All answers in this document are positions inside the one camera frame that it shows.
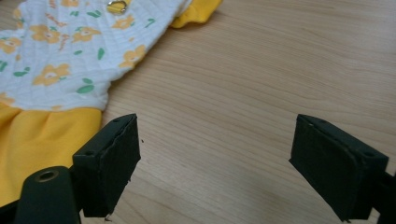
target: black clamp jaw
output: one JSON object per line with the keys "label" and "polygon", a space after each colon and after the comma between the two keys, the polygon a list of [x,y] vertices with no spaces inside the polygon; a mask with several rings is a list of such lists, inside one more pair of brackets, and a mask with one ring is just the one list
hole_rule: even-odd
{"label": "black clamp jaw", "polygon": [[73,166],[49,167],[26,178],[18,202],[0,208],[2,223],[80,223],[106,217],[140,160],[135,114],[110,121],[73,155]]}
{"label": "black clamp jaw", "polygon": [[396,223],[396,178],[386,173],[389,158],[326,120],[299,115],[291,164],[342,221]]}

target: yellow ruffle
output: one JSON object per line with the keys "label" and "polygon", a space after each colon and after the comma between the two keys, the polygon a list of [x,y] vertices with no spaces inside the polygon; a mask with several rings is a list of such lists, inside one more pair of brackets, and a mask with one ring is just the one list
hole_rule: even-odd
{"label": "yellow ruffle", "polygon": [[0,207],[20,198],[24,179],[72,155],[100,129],[98,109],[23,111],[0,103]]}
{"label": "yellow ruffle", "polygon": [[190,22],[207,22],[221,2],[222,0],[192,0],[183,14],[176,18],[171,26],[181,28]]}

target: cloth garment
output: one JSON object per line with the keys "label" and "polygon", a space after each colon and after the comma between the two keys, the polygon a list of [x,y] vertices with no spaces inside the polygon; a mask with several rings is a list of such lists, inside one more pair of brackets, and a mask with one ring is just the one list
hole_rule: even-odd
{"label": "cloth garment", "polygon": [[18,29],[0,32],[0,207],[18,200],[28,175],[71,166],[100,128],[111,81],[170,25],[205,22],[221,0],[206,1],[132,0],[124,14],[105,0],[21,3]]}

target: yellow flower print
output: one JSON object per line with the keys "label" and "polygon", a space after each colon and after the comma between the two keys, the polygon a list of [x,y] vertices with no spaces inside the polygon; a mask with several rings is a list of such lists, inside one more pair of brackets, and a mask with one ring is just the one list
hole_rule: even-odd
{"label": "yellow flower print", "polygon": [[78,0],[62,0],[61,5],[64,7],[78,7]]}
{"label": "yellow flower print", "polygon": [[134,22],[134,17],[132,17],[132,15],[129,15],[125,19],[117,20],[116,23],[114,23],[114,25],[112,26],[112,28],[117,28],[117,29],[124,30],[124,29],[126,29],[128,27],[131,27],[131,24],[133,22]]}
{"label": "yellow flower print", "polygon": [[47,41],[50,44],[58,43],[61,35],[56,30],[50,30],[46,25],[31,26],[30,30],[35,32],[32,35],[33,40]]}
{"label": "yellow flower print", "polygon": [[10,54],[15,51],[15,48],[21,45],[21,41],[16,37],[8,39],[0,39],[0,49],[3,52]]}
{"label": "yellow flower print", "polygon": [[140,45],[137,47],[134,51],[133,50],[128,50],[124,53],[124,62],[120,63],[119,67],[132,67],[140,62],[140,60],[143,59],[143,56],[146,53],[146,47],[144,45]]}
{"label": "yellow flower print", "polygon": [[22,17],[22,14],[21,14],[21,11],[19,8],[14,10],[13,17],[17,21],[18,29],[21,29],[23,27],[24,20],[23,20],[23,17]]}
{"label": "yellow flower print", "polygon": [[83,42],[87,42],[92,40],[92,37],[94,35],[100,35],[101,32],[97,31],[95,29],[92,29],[91,27],[82,27],[80,28],[79,32],[75,33],[73,35],[73,42],[78,42],[78,41],[83,41]]}
{"label": "yellow flower print", "polygon": [[68,76],[69,74],[69,65],[67,63],[62,63],[58,67],[50,64],[35,78],[33,85],[49,86],[58,82],[61,77]]}
{"label": "yellow flower print", "polygon": [[5,92],[0,93],[0,103],[4,104],[4,105],[12,105],[14,104],[15,100],[7,97]]}

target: wood grain surface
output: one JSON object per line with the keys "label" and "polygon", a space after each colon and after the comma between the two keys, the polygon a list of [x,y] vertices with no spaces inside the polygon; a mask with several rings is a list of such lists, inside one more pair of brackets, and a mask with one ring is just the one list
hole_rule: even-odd
{"label": "wood grain surface", "polygon": [[[0,1],[0,29],[20,1]],[[224,0],[112,85],[104,124],[136,113],[142,154],[112,223],[341,223],[288,162],[295,119],[337,125],[394,174],[395,74],[394,0]]]}

